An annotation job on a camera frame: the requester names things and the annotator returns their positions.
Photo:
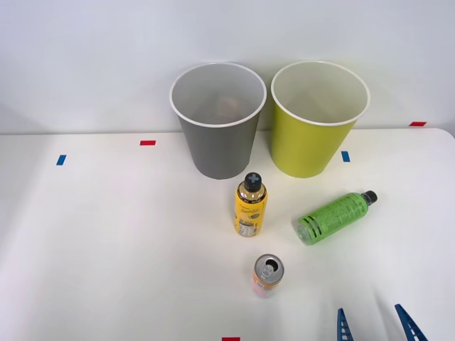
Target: pull tab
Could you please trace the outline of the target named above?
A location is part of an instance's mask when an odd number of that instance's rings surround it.
[[[261,277],[269,278],[274,272],[273,266],[267,264],[261,270]]]

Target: product label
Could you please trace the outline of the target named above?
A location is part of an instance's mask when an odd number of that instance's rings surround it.
[[[307,227],[311,239],[318,242],[360,219],[367,211],[368,204],[363,197],[357,193],[349,193],[299,218],[299,222]]]
[[[251,289],[253,290],[253,293],[258,295],[259,297],[270,297],[273,294],[273,289],[275,289],[278,286],[277,284],[263,284],[257,277],[257,274],[253,272],[252,278],[251,278]]]
[[[264,219],[265,205],[268,194],[262,200],[255,203],[245,202],[235,193],[235,231],[244,237],[253,237],[259,233]]]

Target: yellow-green cup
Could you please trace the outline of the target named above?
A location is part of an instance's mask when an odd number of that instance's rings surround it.
[[[309,178],[324,170],[370,103],[364,81],[318,61],[283,67],[272,80],[272,159],[284,173]]]

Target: yellow spray can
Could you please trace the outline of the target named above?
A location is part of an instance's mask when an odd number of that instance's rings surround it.
[[[235,231],[244,237],[258,234],[267,204],[267,189],[257,173],[248,173],[235,193]]]

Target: can lid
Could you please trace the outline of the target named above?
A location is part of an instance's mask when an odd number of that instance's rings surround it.
[[[280,282],[284,274],[283,263],[273,254],[264,254],[256,260],[255,273],[265,283]]]
[[[261,189],[262,179],[257,173],[248,173],[245,176],[245,189],[249,192],[257,192]]]

